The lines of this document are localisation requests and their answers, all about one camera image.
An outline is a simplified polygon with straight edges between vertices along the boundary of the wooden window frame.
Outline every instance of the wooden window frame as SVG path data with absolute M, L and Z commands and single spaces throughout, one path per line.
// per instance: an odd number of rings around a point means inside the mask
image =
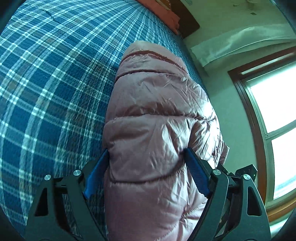
M 250 123 L 258 164 L 258 190 L 264 203 L 268 191 L 266 153 L 259 120 L 252 101 L 247 94 L 246 82 L 295 61 L 296 47 L 291 47 L 228 71 L 242 100 Z M 272 222 L 289 213 L 294 208 L 296 208 L 296 197 L 267 210 L 268 219 Z

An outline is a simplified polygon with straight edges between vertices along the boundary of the silver screw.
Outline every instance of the silver screw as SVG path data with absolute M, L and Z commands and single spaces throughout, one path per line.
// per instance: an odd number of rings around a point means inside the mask
M 74 172 L 73 172 L 73 175 L 74 176 L 79 176 L 81 174 L 81 171 L 80 170 L 75 170 Z
M 214 170 L 213 170 L 213 173 L 214 173 L 215 175 L 217 175 L 217 176 L 221 175 L 221 171 L 218 170 L 218 169 L 214 169 Z
M 44 180 L 48 181 L 49 179 L 51 179 L 51 177 L 52 177 L 52 176 L 48 174 L 48 175 L 46 175 L 46 176 L 44 177 Z
M 250 180 L 250 179 L 251 179 L 250 175 L 248 175 L 248 174 L 244 174 L 243 177 L 244 177 L 244 179 L 246 179 L 246 180 Z

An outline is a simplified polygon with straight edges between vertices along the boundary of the blue plaid fabric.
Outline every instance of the blue plaid fabric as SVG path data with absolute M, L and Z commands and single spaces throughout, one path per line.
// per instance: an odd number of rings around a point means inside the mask
M 0 205 L 21 234 L 45 175 L 69 175 L 100 156 L 115 74 L 136 40 L 180 56 L 202 85 L 181 39 L 135 0 L 27 0 L 4 29 Z M 102 191 L 90 206 L 103 225 Z

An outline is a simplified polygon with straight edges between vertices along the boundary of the pink puffer jacket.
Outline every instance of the pink puffer jacket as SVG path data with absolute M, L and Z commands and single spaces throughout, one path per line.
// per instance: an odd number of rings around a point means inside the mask
M 160 45 L 137 41 L 123 55 L 105 123 L 109 240 L 187 240 L 207 199 L 198 192 L 182 151 L 192 147 L 212 168 L 228 152 L 204 90 L 180 58 Z

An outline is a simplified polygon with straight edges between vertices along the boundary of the window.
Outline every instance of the window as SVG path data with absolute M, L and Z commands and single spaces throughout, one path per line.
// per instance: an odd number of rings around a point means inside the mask
M 296 47 L 229 71 L 249 118 L 270 221 L 296 207 Z

